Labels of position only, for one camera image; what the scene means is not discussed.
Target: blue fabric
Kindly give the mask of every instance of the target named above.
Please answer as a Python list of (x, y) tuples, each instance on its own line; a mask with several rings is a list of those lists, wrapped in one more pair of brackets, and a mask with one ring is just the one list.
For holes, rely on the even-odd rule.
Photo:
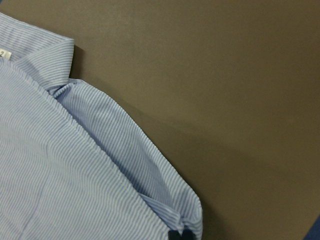
[(0, 239), (201, 239), (198, 196), (107, 94), (70, 79), (73, 40), (0, 13)]
[(320, 216), (312, 225), (311, 229), (303, 240), (319, 240), (320, 239)]

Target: dark blue surface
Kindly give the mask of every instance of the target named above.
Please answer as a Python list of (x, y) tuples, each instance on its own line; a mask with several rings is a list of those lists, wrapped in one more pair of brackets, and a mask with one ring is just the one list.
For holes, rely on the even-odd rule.
[(303, 240), (320, 240), (320, 216), (312, 225), (311, 229)]

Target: brown cardboard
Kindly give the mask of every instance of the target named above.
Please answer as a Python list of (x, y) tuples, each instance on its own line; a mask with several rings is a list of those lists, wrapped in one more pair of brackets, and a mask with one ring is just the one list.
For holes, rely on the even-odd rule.
[(300, 240), (320, 213), (320, 1), (3, 0), (74, 38), (200, 196), (204, 240)]

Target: striped collar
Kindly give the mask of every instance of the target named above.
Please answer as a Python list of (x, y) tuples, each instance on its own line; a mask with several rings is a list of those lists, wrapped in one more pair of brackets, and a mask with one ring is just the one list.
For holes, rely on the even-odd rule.
[(69, 82), (74, 40), (0, 12), (0, 48), (10, 61), (53, 94)]

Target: size label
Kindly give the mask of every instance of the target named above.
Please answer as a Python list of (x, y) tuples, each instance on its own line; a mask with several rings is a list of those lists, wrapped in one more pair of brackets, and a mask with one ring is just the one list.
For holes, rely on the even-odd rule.
[(0, 48), (0, 58), (10, 60), (10, 57), (11, 57), (11, 52)]

